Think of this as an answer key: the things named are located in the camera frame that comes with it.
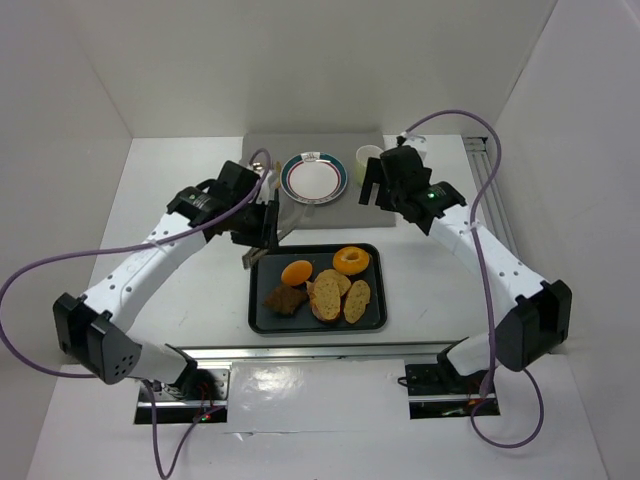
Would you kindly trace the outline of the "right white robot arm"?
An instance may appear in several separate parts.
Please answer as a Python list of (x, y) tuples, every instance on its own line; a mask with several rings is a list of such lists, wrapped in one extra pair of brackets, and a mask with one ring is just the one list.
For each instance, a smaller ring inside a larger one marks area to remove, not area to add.
[(519, 372), (568, 337), (572, 292), (522, 263), (473, 219), (464, 196), (446, 181), (434, 183), (416, 149), (404, 145), (367, 160), (360, 203), (400, 214), (451, 252), (480, 279), (494, 331), (443, 351), (441, 364), (461, 377), (498, 363)]

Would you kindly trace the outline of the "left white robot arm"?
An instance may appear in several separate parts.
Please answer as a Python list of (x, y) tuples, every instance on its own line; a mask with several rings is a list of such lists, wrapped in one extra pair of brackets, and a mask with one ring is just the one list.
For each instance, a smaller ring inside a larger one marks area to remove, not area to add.
[(269, 250), (278, 244), (278, 216), (277, 197), (258, 203), (214, 182), (183, 189), (138, 251), (82, 295), (64, 293), (54, 302), (60, 349), (107, 385), (135, 378), (190, 395), (210, 378), (196, 360), (128, 332), (156, 291), (214, 236), (229, 232), (236, 244)]

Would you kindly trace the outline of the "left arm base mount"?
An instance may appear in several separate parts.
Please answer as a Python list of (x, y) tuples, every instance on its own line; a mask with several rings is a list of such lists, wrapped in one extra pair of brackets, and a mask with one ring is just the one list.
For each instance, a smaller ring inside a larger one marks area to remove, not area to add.
[(152, 402), (156, 405), (159, 425), (223, 424), (228, 420), (230, 367), (199, 370), (186, 390), (158, 381), (151, 382), (151, 391), (139, 388), (134, 414), (135, 425), (152, 423)]

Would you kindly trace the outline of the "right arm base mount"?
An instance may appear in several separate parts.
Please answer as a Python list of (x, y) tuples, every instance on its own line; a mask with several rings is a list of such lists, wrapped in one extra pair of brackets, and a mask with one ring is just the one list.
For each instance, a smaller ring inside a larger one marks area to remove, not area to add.
[(452, 346), (445, 348), (431, 363), (407, 364), (405, 374), (397, 379), (408, 395), (410, 419), (470, 417), (475, 409), (479, 416), (498, 416), (495, 388), (486, 397), (480, 394), (488, 371), (459, 375), (447, 357), (451, 349)]

